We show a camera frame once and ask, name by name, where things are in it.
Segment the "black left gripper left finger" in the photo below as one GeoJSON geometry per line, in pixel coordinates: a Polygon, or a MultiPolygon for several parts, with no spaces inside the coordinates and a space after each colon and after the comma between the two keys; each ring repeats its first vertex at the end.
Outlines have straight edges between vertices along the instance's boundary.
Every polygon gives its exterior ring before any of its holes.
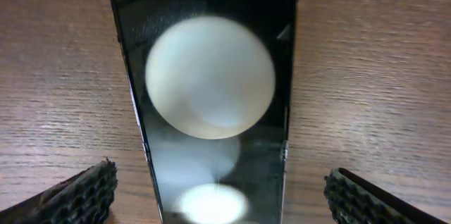
{"type": "Polygon", "coordinates": [[[106,159],[1,211],[1,223],[102,224],[117,186],[116,164],[106,159]]]}

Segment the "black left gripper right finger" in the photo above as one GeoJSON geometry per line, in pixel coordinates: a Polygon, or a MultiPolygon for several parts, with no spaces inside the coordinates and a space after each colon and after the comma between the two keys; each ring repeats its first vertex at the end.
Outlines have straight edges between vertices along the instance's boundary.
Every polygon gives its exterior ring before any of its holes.
{"type": "Polygon", "coordinates": [[[337,224],[446,224],[345,168],[332,169],[324,180],[337,224]]]}

